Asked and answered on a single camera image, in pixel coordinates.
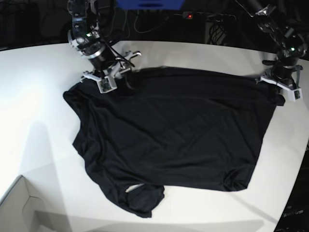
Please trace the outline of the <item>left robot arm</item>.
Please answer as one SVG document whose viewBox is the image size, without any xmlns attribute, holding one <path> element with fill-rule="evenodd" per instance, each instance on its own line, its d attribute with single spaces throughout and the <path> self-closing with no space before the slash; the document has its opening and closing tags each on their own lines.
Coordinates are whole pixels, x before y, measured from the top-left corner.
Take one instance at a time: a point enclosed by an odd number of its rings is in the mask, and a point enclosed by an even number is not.
<svg viewBox="0 0 309 232">
<path fill-rule="evenodd" d="M 307 27 L 289 22 L 275 3 L 263 3 L 260 0 L 238 0 L 236 3 L 256 20 L 259 29 L 269 34 L 277 45 L 276 59 L 262 61 L 269 68 L 257 81 L 267 82 L 299 95 L 300 72 L 303 68 L 298 61 L 308 50 L 305 40 L 305 35 L 309 33 Z"/>
</svg>

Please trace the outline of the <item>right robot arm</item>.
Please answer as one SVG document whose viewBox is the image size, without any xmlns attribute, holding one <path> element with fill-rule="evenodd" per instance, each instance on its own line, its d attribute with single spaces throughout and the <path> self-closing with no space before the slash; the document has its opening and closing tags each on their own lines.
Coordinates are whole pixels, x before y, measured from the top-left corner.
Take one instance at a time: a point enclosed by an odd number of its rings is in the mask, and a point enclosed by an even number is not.
<svg viewBox="0 0 309 232">
<path fill-rule="evenodd" d="M 93 65 L 93 71 L 83 73 L 81 82 L 85 79 L 95 81 L 101 94 L 116 90 L 116 80 L 132 71 L 135 65 L 131 60 L 141 56 L 141 52 L 127 51 L 121 55 L 105 40 L 96 0 L 69 0 L 67 9 L 72 16 L 68 42 Z"/>
</svg>

